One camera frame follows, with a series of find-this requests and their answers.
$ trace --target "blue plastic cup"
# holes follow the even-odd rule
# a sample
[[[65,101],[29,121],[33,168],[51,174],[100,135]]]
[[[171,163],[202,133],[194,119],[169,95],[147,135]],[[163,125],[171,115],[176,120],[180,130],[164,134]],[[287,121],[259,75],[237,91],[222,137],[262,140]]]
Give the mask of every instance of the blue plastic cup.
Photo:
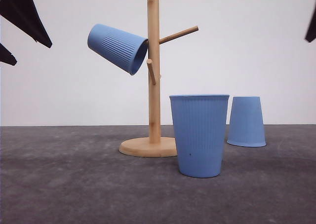
[[[266,145],[260,97],[234,97],[227,143],[242,147]]]
[[[170,96],[182,174],[197,178],[220,174],[229,95]]]
[[[122,30],[97,24],[90,31],[88,47],[134,75],[144,61],[148,41],[146,38]]]

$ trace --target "upside-down cup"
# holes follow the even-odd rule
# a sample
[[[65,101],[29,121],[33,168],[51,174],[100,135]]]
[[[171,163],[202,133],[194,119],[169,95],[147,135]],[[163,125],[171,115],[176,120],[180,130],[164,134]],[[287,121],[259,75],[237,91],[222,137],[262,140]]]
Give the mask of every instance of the upside-down cup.
[[[170,96],[182,174],[197,178],[220,174],[229,95]]]
[[[266,145],[260,97],[234,97],[228,144],[242,147]]]

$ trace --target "wooden mug tree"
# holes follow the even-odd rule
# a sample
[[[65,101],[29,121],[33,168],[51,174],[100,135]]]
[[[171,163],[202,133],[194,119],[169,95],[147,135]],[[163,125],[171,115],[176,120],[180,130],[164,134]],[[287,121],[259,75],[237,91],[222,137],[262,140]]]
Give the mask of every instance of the wooden mug tree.
[[[148,81],[149,81],[149,137],[124,141],[119,151],[132,156],[176,156],[174,138],[161,137],[160,125],[160,53],[159,45],[198,31],[192,27],[168,37],[159,36],[159,0],[147,0],[148,10]]]

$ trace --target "white backdrop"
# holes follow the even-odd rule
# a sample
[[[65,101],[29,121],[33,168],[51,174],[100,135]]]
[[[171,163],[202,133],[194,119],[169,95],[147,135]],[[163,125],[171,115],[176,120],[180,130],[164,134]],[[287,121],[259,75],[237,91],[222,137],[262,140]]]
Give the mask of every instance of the white backdrop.
[[[1,124],[148,123],[147,66],[135,76],[88,49],[96,23],[147,35],[147,0],[34,0],[53,42],[35,43],[5,19]],[[161,45],[161,121],[171,94],[260,96],[265,124],[316,123],[316,41],[304,36],[315,0],[160,0],[160,36],[198,25]]]

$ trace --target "gray floor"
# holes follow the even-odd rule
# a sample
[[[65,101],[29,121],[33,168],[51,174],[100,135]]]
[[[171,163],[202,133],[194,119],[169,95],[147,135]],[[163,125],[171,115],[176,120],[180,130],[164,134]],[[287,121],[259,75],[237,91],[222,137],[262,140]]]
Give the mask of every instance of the gray floor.
[[[173,136],[172,126],[162,128]],[[4,224],[316,224],[316,125],[266,126],[268,145],[225,145],[222,173],[118,152],[147,126],[4,127]]]

